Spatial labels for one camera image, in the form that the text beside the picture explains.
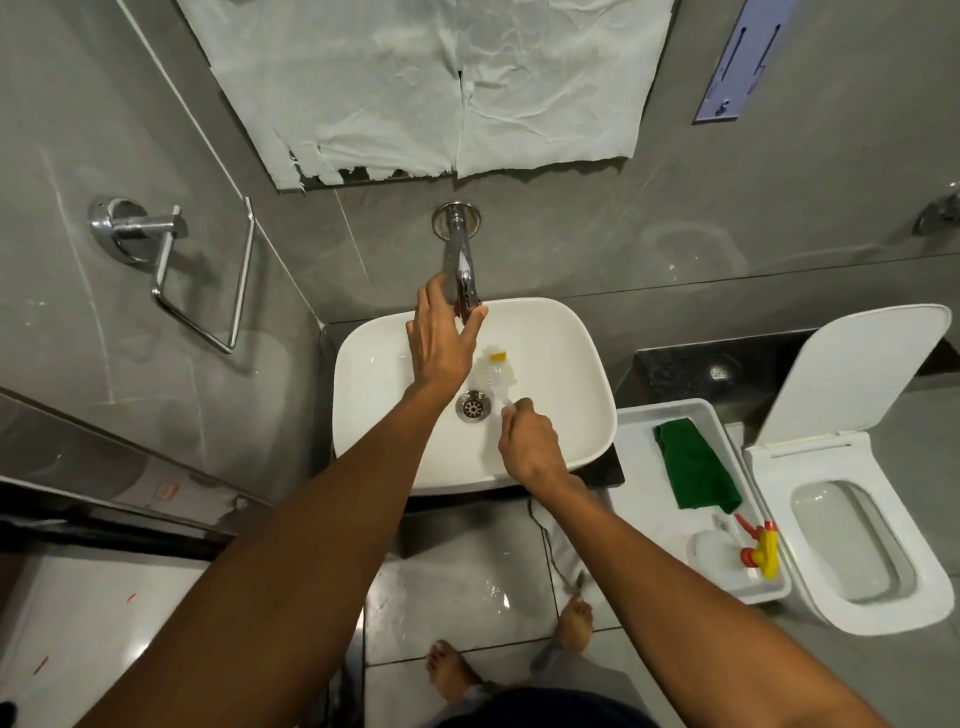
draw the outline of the gray wall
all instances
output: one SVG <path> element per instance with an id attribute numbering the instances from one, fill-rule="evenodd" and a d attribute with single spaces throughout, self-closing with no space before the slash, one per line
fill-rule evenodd
<path id="1" fill-rule="evenodd" d="M 181 205 L 170 295 L 223 335 L 244 208 L 118 4 L 4 3 L 0 47 L 0 387 L 261 497 L 300 484 L 319 326 L 267 240 L 227 357 L 87 232 L 96 195 Z"/>
<path id="2" fill-rule="evenodd" d="M 165 62 L 227 165 L 269 185 L 203 54 L 155 5 Z M 275 195 L 264 219 L 280 256 L 342 336 L 340 322 L 412 307 L 440 265 L 430 213 L 465 199 L 484 215 L 481 296 L 568 303 L 614 384 L 639 347 L 960 303 L 960 235 L 910 235 L 960 179 L 948 74 L 960 13 L 948 0 L 804 0 L 743 117 L 691 126 L 741 5 L 683 0 L 634 159 Z"/>

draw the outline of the foot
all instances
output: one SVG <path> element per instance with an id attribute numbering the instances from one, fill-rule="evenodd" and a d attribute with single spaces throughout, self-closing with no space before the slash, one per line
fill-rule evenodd
<path id="1" fill-rule="evenodd" d="M 554 639 L 567 652 L 583 652 L 593 635 L 593 608 L 579 596 L 572 596 L 560 612 Z"/>
<path id="2" fill-rule="evenodd" d="M 430 673 L 430 682 L 448 703 L 456 703 L 474 685 L 483 680 L 473 671 L 463 656 L 446 640 L 437 640 L 426 656 L 426 671 Z"/>

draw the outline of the plastic tray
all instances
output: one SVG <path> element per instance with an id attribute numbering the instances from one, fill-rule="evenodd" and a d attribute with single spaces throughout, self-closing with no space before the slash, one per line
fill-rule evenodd
<path id="1" fill-rule="evenodd" d="M 743 496 L 743 504 L 737 512 L 754 525 L 763 523 L 754 494 L 724 428 L 706 400 L 671 401 L 617 410 L 613 441 L 623 468 L 624 483 L 619 488 L 607 491 L 613 512 L 672 556 L 745 604 L 784 598 L 790 593 L 791 581 L 789 573 L 783 568 L 775 579 L 765 579 L 759 570 L 738 566 L 732 556 L 736 549 L 732 546 L 725 548 L 719 559 L 720 563 L 729 566 L 722 574 L 701 568 L 692 557 L 694 536 L 707 531 L 727 534 L 729 539 L 719 540 L 728 544 L 733 540 L 739 546 L 755 546 L 756 542 L 733 515 L 728 516 L 717 506 L 684 510 L 677 506 L 653 429 L 656 425 L 684 417 L 697 425 L 700 434 L 733 478 Z"/>

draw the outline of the drain strainer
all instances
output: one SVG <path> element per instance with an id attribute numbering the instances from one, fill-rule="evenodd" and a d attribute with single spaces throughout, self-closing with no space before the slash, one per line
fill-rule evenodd
<path id="1" fill-rule="evenodd" d="M 490 398 L 478 389 L 471 389 L 457 398 L 453 408 L 457 410 L 457 417 L 465 423 L 483 422 L 490 415 Z"/>

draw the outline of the chrome faucet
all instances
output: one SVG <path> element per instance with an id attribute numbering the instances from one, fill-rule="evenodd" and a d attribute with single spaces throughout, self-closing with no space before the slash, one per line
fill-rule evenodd
<path id="1" fill-rule="evenodd" d="M 446 241 L 444 270 L 456 284 L 453 312 L 464 323 L 480 305 L 469 239 L 480 229 L 480 210 L 470 203 L 452 202 L 433 211 L 433 232 Z"/>

